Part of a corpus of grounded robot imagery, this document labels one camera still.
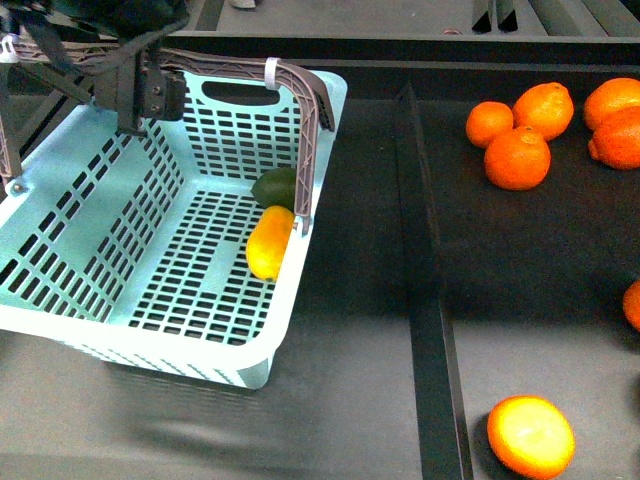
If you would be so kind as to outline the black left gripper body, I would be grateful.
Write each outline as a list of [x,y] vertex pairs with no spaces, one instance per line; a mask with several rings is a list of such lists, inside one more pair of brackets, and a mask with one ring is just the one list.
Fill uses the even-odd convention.
[[163,70],[142,53],[94,77],[94,103],[116,113],[118,134],[144,137],[144,120],[181,120],[185,99],[184,73]]

